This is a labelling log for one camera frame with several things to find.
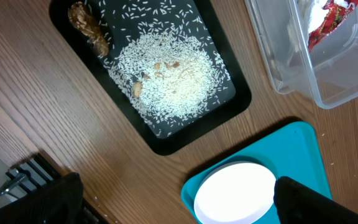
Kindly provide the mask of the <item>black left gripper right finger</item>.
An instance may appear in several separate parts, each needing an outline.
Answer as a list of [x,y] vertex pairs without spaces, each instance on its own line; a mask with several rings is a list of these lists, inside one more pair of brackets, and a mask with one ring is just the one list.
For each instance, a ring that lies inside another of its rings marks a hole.
[[287,177],[275,183],[274,205],[281,224],[358,224],[358,214]]

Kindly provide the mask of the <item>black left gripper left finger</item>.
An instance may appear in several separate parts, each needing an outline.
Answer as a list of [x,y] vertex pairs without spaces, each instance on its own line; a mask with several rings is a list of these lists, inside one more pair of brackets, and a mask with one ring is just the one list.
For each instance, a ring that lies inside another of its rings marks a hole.
[[83,184],[72,172],[0,208],[0,223],[74,223],[82,203]]

